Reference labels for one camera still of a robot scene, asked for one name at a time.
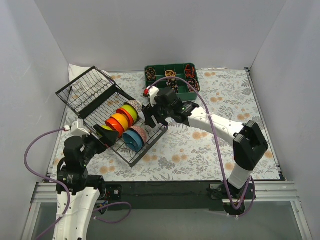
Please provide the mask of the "white cloth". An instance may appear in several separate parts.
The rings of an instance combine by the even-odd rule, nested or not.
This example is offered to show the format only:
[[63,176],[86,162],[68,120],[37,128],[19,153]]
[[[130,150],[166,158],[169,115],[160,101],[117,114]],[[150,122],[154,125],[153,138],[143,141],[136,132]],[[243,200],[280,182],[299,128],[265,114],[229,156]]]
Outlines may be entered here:
[[[81,67],[73,64],[68,65],[68,76],[69,81],[73,81],[77,77],[79,77],[81,74],[88,71],[91,67]],[[109,76],[109,73],[106,70],[100,70],[98,68],[94,68],[93,70],[86,73],[84,76],[80,78],[77,82],[86,87],[92,87],[98,82],[102,84],[110,84],[110,81],[106,78],[106,76]]]

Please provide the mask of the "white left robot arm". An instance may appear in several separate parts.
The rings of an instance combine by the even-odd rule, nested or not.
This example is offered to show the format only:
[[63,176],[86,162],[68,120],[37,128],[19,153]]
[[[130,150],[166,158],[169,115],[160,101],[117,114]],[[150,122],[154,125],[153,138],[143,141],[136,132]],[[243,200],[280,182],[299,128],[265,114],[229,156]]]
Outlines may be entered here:
[[107,148],[84,127],[74,123],[71,137],[64,142],[64,157],[57,167],[57,213],[55,240],[85,240],[98,200],[108,203],[120,200],[122,187],[108,184],[101,175],[90,175],[87,165]]

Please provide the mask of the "blue bowl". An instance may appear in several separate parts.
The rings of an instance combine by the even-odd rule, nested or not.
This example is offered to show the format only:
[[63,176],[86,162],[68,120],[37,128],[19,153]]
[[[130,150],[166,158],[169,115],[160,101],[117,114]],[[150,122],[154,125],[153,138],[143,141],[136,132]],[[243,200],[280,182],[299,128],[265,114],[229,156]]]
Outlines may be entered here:
[[122,138],[125,144],[133,151],[139,152],[143,147],[141,136],[134,130],[127,130],[123,133]]

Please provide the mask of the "yellow rolled band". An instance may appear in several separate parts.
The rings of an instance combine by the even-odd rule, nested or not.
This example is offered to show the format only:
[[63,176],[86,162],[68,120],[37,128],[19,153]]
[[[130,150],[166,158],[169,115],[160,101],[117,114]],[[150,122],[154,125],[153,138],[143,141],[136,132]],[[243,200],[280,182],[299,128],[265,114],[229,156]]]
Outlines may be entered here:
[[175,77],[176,76],[176,72],[173,70],[166,70],[165,71],[165,76],[166,77]]

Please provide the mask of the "black base bar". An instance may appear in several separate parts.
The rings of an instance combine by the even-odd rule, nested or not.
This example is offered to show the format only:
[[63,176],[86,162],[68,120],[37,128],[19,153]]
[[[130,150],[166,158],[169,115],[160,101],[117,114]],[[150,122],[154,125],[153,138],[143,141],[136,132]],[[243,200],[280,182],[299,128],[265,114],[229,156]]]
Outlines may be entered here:
[[240,203],[243,189],[230,188],[235,210],[221,181],[122,181],[106,182],[99,200],[105,204],[128,202],[133,210],[189,210],[222,211],[230,215],[245,212]]

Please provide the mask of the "orange bowl behind lime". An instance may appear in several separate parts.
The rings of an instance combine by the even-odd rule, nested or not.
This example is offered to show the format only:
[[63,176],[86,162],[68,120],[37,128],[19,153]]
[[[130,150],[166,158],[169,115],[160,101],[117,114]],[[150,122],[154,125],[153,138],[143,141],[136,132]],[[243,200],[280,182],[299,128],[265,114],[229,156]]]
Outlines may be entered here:
[[134,124],[134,119],[132,118],[131,114],[125,110],[124,108],[120,107],[116,110],[117,114],[122,114],[128,121],[128,126],[131,127]]

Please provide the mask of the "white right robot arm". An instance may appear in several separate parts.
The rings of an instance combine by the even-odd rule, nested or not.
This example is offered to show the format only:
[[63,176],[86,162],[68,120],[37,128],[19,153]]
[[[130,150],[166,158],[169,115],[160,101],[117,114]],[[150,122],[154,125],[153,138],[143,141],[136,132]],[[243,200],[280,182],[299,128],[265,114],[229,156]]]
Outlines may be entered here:
[[149,104],[142,110],[147,126],[167,126],[166,119],[171,118],[179,124],[213,134],[230,144],[235,166],[227,179],[226,192],[232,199],[243,195],[244,185],[269,148],[259,125],[252,120],[242,123],[208,114],[198,104],[182,101],[168,87],[158,89],[153,86],[145,89],[143,95],[149,98]]

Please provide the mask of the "red floral patterned bowl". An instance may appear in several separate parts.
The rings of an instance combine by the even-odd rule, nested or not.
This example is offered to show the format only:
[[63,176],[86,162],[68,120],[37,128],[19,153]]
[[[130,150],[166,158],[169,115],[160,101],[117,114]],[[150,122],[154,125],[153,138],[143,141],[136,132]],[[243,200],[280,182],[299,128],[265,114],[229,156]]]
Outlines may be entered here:
[[138,125],[133,125],[129,128],[129,130],[132,130],[132,131],[136,132],[137,134],[139,134],[139,136],[141,137],[144,144],[148,141],[147,131],[143,127],[138,126]]

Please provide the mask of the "aluminium frame rail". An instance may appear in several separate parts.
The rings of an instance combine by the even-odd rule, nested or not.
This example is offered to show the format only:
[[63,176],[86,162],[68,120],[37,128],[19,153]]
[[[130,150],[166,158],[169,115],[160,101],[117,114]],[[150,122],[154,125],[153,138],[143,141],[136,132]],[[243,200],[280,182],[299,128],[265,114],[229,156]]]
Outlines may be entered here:
[[112,206],[90,221],[89,240],[310,240],[292,181],[256,181],[244,216],[232,216],[214,181],[115,182]]

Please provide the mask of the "orange black rolled band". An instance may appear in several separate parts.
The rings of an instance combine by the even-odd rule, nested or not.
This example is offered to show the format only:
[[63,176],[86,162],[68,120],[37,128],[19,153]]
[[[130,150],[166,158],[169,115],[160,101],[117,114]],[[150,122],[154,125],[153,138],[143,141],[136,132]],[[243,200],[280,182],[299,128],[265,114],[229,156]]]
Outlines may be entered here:
[[184,74],[187,79],[194,79],[196,76],[195,66],[192,64],[187,64],[184,68]]

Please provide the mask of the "green compartment tray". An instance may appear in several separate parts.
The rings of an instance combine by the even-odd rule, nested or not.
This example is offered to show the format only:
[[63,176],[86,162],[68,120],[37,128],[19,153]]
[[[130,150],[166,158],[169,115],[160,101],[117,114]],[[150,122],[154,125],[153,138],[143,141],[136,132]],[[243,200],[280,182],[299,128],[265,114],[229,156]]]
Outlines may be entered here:
[[[189,83],[197,92],[201,90],[196,66],[193,63],[147,65],[144,76],[146,87],[164,77],[175,76]],[[155,86],[159,90],[171,88],[182,101],[195,101],[198,95],[184,81],[176,78],[163,79]]]

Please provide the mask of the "red orange bowl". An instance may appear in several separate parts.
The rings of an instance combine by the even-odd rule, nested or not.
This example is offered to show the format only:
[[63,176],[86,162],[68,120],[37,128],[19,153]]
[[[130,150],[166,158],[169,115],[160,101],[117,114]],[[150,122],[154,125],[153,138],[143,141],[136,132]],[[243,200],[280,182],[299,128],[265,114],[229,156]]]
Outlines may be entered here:
[[118,137],[120,138],[123,133],[124,133],[124,129],[122,127],[122,125],[114,118],[110,117],[109,119],[107,119],[105,121],[105,125],[110,127],[112,130],[115,130],[118,132]]

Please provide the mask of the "brown spotted rolled band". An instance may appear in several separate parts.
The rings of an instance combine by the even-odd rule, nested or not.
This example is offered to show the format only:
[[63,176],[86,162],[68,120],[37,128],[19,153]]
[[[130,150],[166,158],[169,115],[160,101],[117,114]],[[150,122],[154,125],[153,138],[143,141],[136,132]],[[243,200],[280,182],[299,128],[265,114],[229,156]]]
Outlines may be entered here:
[[156,80],[156,70],[154,67],[147,67],[145,69],[145,76],[148,81]]

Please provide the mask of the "brown lattice patterned bowl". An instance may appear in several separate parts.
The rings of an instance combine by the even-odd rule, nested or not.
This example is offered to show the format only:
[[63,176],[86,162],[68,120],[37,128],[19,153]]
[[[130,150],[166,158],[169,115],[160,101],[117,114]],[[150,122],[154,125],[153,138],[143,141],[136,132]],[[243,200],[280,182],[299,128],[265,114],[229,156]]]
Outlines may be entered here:
[[143,109],[143,105],[137,100],[129,100],[125,104],[132,106],[137,113],[140,113]]

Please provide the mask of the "floral patterned table mat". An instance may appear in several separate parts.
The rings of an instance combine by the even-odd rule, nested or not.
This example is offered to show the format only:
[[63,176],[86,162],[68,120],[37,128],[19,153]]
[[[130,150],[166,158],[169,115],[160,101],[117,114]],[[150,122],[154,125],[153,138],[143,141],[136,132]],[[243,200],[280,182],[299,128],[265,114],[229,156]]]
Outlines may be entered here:
[[[115,83],[128,95],[143,105],[148,100],[142,96],[145,87],[143,72],[109,73]],[[267,143],[268,135],[254,97],[251,82],[245,70],[198,70],[201,91],[211,113],[235,122],[256,122]],[[167,119],[168,130],[133,167],[110,149],[96,155],[87,169],[90,175],[102,175],[106,181],[204,181],[222,180],[222,172],[214,136],[194,127],[187,127]],[[64,157],[64,141],[70,132],[62,132],[55,147],[55,155],[48,169],[57,177],[57,165]],[[233,148],[218,140],[225,175],[228,178],[235,167]],[[280,169],[272,148],[263,155],[252,174],[257,180],[280,180]]]

